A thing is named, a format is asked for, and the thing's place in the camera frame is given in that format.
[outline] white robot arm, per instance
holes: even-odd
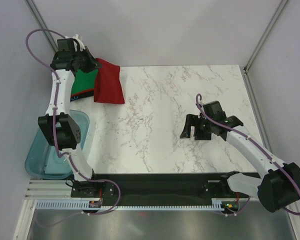
[[[80,175],[90,179],[93,169],[87,163],[81,149],[81,130],[70,116],[71,89],[78,70],[89,73],[101,66],[81,42],[78,35],[72,38],[58,39],[57,43],[59,51],[54,55],[50,65],[57,75],[52,73],[50,103],[45,116],[38,118],[38,124],[48,143],[56,146],[57,154],[60,151],[61,155],[68,160],[75,180],[81,182],[86,179]]]
[[[195,140],[211,140],[212,134],[233,145],[254,166],[260,178],[237,171],[221,177],[220,184],[227,192],[239,192],[257,198],[269,211],[275,212],[300,199],[300,168],[287,164],[265,149],[236,117],[227,117],[218,101],[199,103],[199,115],[188,114],[180,138],[191,137],[194,126]]]

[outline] white marble surface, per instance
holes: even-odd
[[[95,123],[87,161],[96,173],[255,171],[221,137],[179,139],[186,115],[199,114],[195,97],[201,93],[203,102],[220,101],[261,142],[239,66],[122,67],[120,81],[124,105],[95,103],[92,97],[70,105]]]

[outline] white wall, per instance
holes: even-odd
[[[36,28],[23,0],[0,0],[0,240],[13,237],[30,180],[25,159],[51,92],[50,72],[25,46],[26,35]],[[51,61],[42,33],[30,43],[40,58]]]
[[[274,151],[300,166],[300,0],[290,1],[249,76]]]
[[[50,29],[121,66],[244,66],[280,0],[34,0]]]

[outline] purple cable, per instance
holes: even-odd
[[[29,51],[29,53],[31,54],[31,56],[37,60],[40,64],[42,64],[43,66],[45,66],[46,68],[48,68],[51,72],[54,73],[56,79],[58,80],[59,79],[59,75],[57,74],[57,72],[52,68],[50,67],[48,64],[44,63],[43,61],[41,61],[39,58],[37,58],[34,53],[31,51],[30,47],[29,47],[29,37],[36,33],[36,32],[50,32],[50,33],[54,33],[54,34],[57,34],[59,35],[60,37],[62,38],[66,38],[65,36],[61,35],[60,33],[56,32],[56,31],[53,31],[53,30],[50,30],[50,29],[43,29],[43,28],[38,28],[38,29],[35,29],[31,32],[29,32],[29,34],[26,36],[25,38],[25,45],[26,45],[26,49]],[[57,82],[56,83],[56,87],[55,87],[55,94],[54,94],[54,100],[53,100],[53,104],[55,106],[57,106],[57,102],[58,102],[58,94],[59,94],[59,85],[60,83]],[[121,198],[121,190],[120,190],[120,187],[118,186],[117,183],[115,183],[114,181],[112,180],[108,180],[108,179],[100,179],[100,180],[93,180],[93,179],[89,179],[87,178],[86,176],[84,176],[82,173],[80,173],[80,171],[77,169],[77,167],[75,166],[73,160],[72,160],[72,157],[70,155],[69,152],[64,152],[64,153],[60,153],[59,152],[59,146],[58,146],[58,139],[57,139],[57,128],[56,128],[56,123],[57,123],[57,120],[56,120],[56,116],[57,116],[57,107],[54,107],[53,108],[53,114],[52,114],[52,132],[53,132],[53,140],[54,140],[54,147],[55,147],[55,151],[56,151],[56,154],[59,158],[61,158],[62,156],[64,155],[68,155],[69,157],[69,162],[71,164],[71,166],[73,167],[74,171],[76,173],[78,173],[79,176],[81,176],[83,179],[87,180],[88,182],[91,182],[91,183],[104,183],[104,182],[108,182],[108,183],[111,183],[113,185],[115,185],[115,187],[118,189],[118,199],[117,201],[115,202],[115,204],[110,207],[109,209],[105,210],[105,211],[102,211],[102,212],[96,212],[96,213],[90,213],[90,215],[101,215],[101,214],[106,214],[106,213],[109,213],[111,212],[119,203],[120,201],[120,198]],[[73,216],[76,216],[78,214],[81,214],[82,212],[76,212],[74,214],[71,214],[67,217],[65,217],[64,219],[54,223],[54,224],[51,224],[51,225],[42,225],[38,222],[37,219],[35,219],[35,222],[38,224],[38,226],[42,227],[42,228],[51,228],[51,227],[54,227],[55,225],[73,217]]]
[[[250,202],[250,198],[251,197],[249,196],[247,201],[245,202],[244,206],[241,209],[239,209],[236,213],[229,213],[229,214],[227,213],[226,217],[237,216],[239,213],[241,213],[247,207],[248,203]],[[217,211],[215,213],[219,214],[219,215],[225,215],[224,213],[220,213],[220,212],[217,212]]]
[[[212,118],[210,118],[205,111],[202,109],[199,101],[202,100],[202,96],[200,93],[198,93],[195,97],[195,102],[196,102],[196,106],[197,108],[200,110],[200,112],[202,113],[202,115],[208,119],[210,122],[214,123],[215,125],[218,125],[222,128],[228,129],[230,131],[234,131],[237,134],[240,134],[241,136],[243,136],[244,138],[248,139],[250,142],[252,142],[253,145],[255,145],[269,160],[272,160],[273,158],[264,150],[264,148],[262,146],[260,146],[255,140],[253,140],[252,138],[248,137],[248,135],[246,135],[245,133],[234,129],[232,127],[223,125],[215,120],[213,120]],[[293,185],[293,187],[295,188],[296,192],[298,193],[299,197],[300,197],[300,189],[298,187],[298,185],[296,184],[296,182],[292,179],[292,177],[275,161],[273,161],[273,164],[286,176],[286,178],[291,182],[291,184]],[[297,215],[300,216],[300,212],[295,212],[295,211],[291,211],[289,209],[287,209],[286,207],[283,208],[284,210],[286,210],[288,213],[293,214],[293,215]]]
[[[28,35],[26,36],[25,38],[25,46],[26,46],[26,49],[28,50],[28,52],[31,54],[31,56],[37,60],[39,63],[41,63],[43,66],[45,66],[46,68],[50,69],[51,72],[53,72],[56,76],[56,79],[59,79],[59,76],[57,74],[57,72],[52,68],[50,67],[48,64],[44,63],[43,61],[41,61],[39,58],[36,57],[36,55],[34,55],[34,53],[31,51],[30,47],[29,47],[29,38],[32,34],[36,33],[36,32],[50,32],[50,33],[54,33],[54,34],[57,34],[59,35],[60,37],[62,38],[66,38],[65,36],[61,35],[60,33],[56,32],[56,31],[53,31],[53,30],[50,30],[50,29],[44,29],[44,28],[38,28],[38,29],[35,29],[31,32],[28,33]]]

